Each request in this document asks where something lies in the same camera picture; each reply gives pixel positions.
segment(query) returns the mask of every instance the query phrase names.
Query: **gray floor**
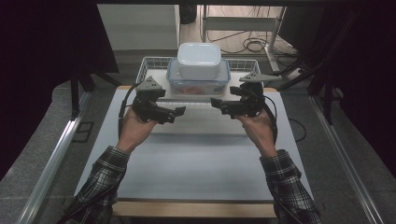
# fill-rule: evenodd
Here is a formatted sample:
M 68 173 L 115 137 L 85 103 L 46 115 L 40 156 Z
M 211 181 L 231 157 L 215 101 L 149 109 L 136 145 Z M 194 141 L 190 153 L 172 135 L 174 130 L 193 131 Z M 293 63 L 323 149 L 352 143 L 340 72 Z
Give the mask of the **gray floor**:
M 132 84 L 144 55 L 175 56 L 174 51 L 123 51 L 115 52 L 120 74 L 112 74 L 123 84 Z M 260 62 L 262 72 L 270 71 L 265 57 L 254 57 Z M 86 143 L 72 143 L 54 183 L 49 189 L 35 223 L 54 223 L 73 197 L 75 185 L 88 159 L 95 136 L 101 128 L 115 87 L 93 76 L 96 90 L 92 93 L 83 122 L 90 122 L 92 134 Z M 343 168 L 334 153 L 318 116 L 309 102 L 306 85 L 302 82 L 286 91 L 282 98 L 290 119 L 300 121 L 306 128 L 306 138 L 298 142 L 304 168 L 313 191 L 323 223 L 370 223 L 361 203 L 351 187 Z M 53 92 L 53 103 L 32 136 L 30 142 L 7 176 L 0 183 L 0 223 L 15 223 L 37 179 L 40 177 L 52 150 L 70 118 L 70 89 L 64 83 Z M 337 102 L 332 106 L 333 127 L 339 134 L 346 151 L 353 161 L 363 183 L 375 201 L 384 223 L 396 223 L 396 181 L 376 156 L 370 145 L 350 123 Z M 296 139 L 304 130 L 296 122 L 290 122 Z M 75 139 L 85 136 L 76 135 Z M 210 220 L 133 218 L 134 223 L 209 223 Z M 216 223 L 263 223 L 262 219 L 216 219 Z M 120 223 L 114 218 L 112 223 Z

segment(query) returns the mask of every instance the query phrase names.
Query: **plastic box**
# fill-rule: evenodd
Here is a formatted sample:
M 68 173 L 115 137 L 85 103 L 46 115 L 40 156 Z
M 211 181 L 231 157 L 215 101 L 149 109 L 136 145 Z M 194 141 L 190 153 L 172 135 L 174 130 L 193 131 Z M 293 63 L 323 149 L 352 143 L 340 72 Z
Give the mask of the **plastic box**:
M 220 60 L 219 73 L 212 80 L 189 80 L 180 75 L 177 58 L 168 64 L 166 79 L 169 81 L 173 94 L 183 95 L 222 95 L 230 81 L 230 68 L 228 62 Z
M 177 51 L 180 76 L 188 80 L 213 80 L 218 77 L 221 52 L 211 43 L 184 43 Z

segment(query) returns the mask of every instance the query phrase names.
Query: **plaid shirt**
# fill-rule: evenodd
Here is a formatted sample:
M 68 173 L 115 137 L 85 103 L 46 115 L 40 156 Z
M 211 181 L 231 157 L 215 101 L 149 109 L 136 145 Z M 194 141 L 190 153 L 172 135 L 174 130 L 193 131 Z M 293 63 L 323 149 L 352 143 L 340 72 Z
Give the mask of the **plaid shirt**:
M 93 164 L 87 183 L 82 187 L 75 200 L 65 210 L 66 213 L 82 206 L 85 202 L 104 189 L 115 186 L 106 197 L 74 214 L 65 223 L 102 223 L 117 202 L 118 184 L 123 178 L 130 154 L 116 147 L 108 147 Z M 301 172 L 292 162 L 289 153 L 279 150 L 273 158 L 260 158 L 267 184 L 274 196 L 274 209 L 279 223 L 320 223 L 319 213 L 304 186 L 300 182 Z

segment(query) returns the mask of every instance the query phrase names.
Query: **hand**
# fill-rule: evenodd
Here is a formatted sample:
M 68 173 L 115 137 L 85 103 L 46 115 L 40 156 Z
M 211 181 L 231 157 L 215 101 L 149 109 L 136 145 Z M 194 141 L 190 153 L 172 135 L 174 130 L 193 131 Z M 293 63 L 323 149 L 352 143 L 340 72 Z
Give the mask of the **hand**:
M 124 116 L 122 132 L 117 148 L 128 153 L 142 144 L 151 133 L 154 126 L 158 123 L 156 120 L 149 122 L 142 121 L 130 107 Z
M 242 127 L 250 140 L 256 145 L 264 158 L 270 158 L 277 155 L 271 120 L 265 110 L 254 118 L 248 116 L 235 115 L 236 119 L 242 122 Z

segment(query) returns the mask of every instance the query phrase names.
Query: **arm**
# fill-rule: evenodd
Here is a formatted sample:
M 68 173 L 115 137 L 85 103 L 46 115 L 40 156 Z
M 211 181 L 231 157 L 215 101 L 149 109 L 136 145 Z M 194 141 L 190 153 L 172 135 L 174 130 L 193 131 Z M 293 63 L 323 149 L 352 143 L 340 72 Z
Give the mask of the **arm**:
M 131 153 L 142 144 L 151 133 L 157 121 L 143 122 L 130 108 L 125 114 L 120 140 L 116 147 L 108 147 L 93 164 L 90 176 L 74 201 L 64 211 L 76 211 L 82 205 L 109 190 L 104 197 L 84 207 L 59 223 L 102 223 L 107 214 L 111 215 L 111 205 L 117 202 L 117 189 L 126 172 Z
M 318 209 L 300 181 L 300 171 L 287 151 L 275 148 L 271 120 L 265 110 L 254 118 L 235 117 L 262 154 L 260 160 L 279 223 L 320 223 Z

